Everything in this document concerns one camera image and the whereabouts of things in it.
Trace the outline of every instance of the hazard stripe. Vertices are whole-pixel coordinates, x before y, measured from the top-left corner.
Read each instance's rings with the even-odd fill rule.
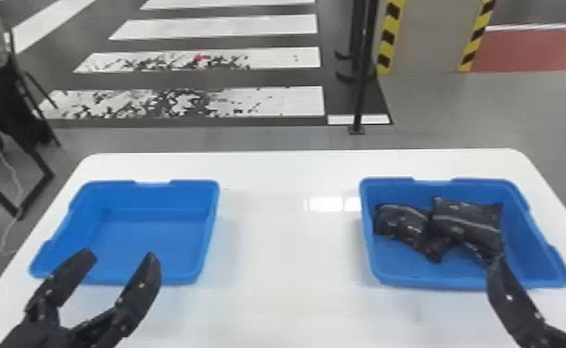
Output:
[[[475,60],[475,55],[479,50],[479,46],[482,44],[485,28],[488,26],[488,23],[490,23],[496,4],[497,0],[482,0],[479,14],[472,28],[471,38],[466,43],[464,52],[462,53],[462,59],[459,62],[459,72],[471,71],[472,62]]]
[[[378,54],[378,74],[385,75],[391,71],[391,64],[395,56],[396,39],[399,34],[405,4],[406,0],[390,0],[386,6],[382,40]]]

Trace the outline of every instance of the blue plastic bin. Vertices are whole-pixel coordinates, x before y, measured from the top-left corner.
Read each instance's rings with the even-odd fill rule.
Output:
[[[417,181],[411,178],[366,179],[360,184],[362,221],[371,270],[382,284],[434,289],[484,290],[483,264],[464,247],[433,264],[402,242],[373,233],[375,207],[411,205],[432,209],[440,196],[481,205],[503,204],[501,231],[506,256],[525,288],[566,286],[566,266],[534,223],[518,188],[506,180],[456,179]]]
[[[163,285],[193,283],[203,269],[219,196],[218,183],[208,180],[87,183],[30,273],[45,278],[90,248],[98,261],[86,283],[124,285],[148,252],[161,263]]]

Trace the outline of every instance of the black pole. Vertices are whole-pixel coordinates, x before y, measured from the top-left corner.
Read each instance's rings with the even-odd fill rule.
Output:
[[[360,50],[362,49],[362,30],[367,9],[367,0],[354,0],[352,9],[352,25],[349,34],[349,55],[352,57],[352,68],[358,69],[360,65]]]
[[[367,11],[367,27],[364,32],[364,43],[362,45],[362,53],[360,56],[360,72],[358,76],[358,99],[356,101],[356,113],[354,114],[354,125],[348,130],[349,134],[364,134],[362,127],[362,113],[365,106],[365,94],[367,93],[367,75],[371,65],[371,51],[373,48],[373,36],[375,33],[375,22],[378,15],[378,0],[369,0],[369,9]]]

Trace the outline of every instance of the crosswalk marking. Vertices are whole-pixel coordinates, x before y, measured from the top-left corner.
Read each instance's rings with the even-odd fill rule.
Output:
[[[53,91],[41,104],[47,118],[323,117],[321,86],[166,90]]]
[[[319,68],[319,47],[93,53],[76,73]]]
[[[317,17],[281,15],[200,19],[131,19],[110,40],[151,40],[197,37],[317,33]]]
[[[313,4],[315,0],[148,0],[142,9],[278,6]]]
[[[57,0],[24,20],[12,30],[17,43],[17,53],[21,53],[36,44],[94,1],[96,0]]]

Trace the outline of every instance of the black fabric object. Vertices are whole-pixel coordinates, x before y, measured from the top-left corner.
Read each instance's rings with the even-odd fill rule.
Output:
[[[451,237],[433,237],[425,244],[423,253],[428,260],[439,264],[443,262],[445,254],[458,244],[459,242]]]
[[[464,243],[486,264],[503,253],[500,224],[503,205],[475,205],[434,198],[430,229]]]
[[[429,214],[409,205],[378,205],[373,230],[422,251],[427,240]]]
[[[38,143],[50,143],[51,133],[23,100],[17,79],[18,73],[12,61],[0,68],[0,131],[29,151]]]

